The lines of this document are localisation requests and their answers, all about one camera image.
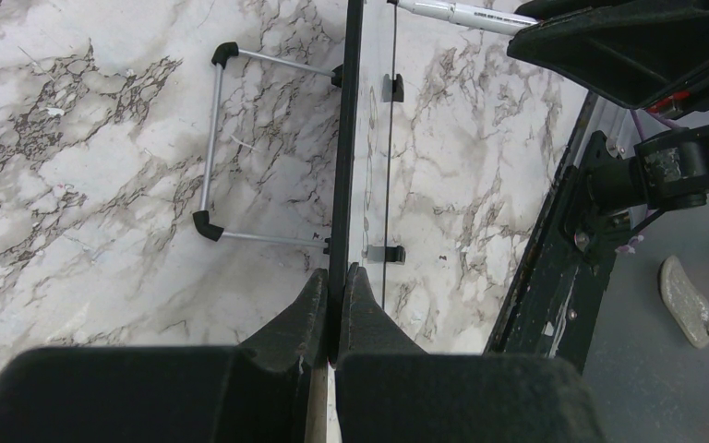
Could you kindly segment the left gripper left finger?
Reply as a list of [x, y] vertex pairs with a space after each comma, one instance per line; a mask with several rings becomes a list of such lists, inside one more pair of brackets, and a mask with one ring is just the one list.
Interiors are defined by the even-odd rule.
[[304, 442], [328, 273], [235, 345], [44, 347], [0, 374], [0, 442]]

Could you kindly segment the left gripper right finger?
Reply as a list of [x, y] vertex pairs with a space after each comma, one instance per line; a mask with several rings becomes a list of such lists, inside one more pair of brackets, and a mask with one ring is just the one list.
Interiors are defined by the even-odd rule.
[[588, 386], [569, 363], [530, 354], [433, 354], [347, 272], [335, 369], [345, 442], [602, 442]]

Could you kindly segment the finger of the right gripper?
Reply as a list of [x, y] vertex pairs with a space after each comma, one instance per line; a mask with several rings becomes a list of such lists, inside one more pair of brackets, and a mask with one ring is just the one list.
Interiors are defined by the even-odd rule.
[[626, 109], [709, 111], [709, 1], [530, 1], [509, 57]]

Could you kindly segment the black white marker pen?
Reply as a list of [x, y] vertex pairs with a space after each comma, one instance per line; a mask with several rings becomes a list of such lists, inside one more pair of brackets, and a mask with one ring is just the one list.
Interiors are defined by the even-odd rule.
[[421, 17], [499, 35], [514, 36], [520, 30], [539, 23], [537, 19], [526, 16], [445, 1], [391, 0], [389, 4]]

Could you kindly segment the black framed whiteboard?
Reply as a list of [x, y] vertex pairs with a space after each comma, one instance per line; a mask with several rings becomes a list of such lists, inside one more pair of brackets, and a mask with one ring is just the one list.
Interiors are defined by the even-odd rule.
[[396, 35], [395, 2], [348, 3], [330, 234], [331, 364], [341, 352], [350, 268], [364, 269], [383, 301], [388, 265], [405, 260], [404, 248], [388, 238], [393, 110], [404, 98], [403, 76], [395, 67]]

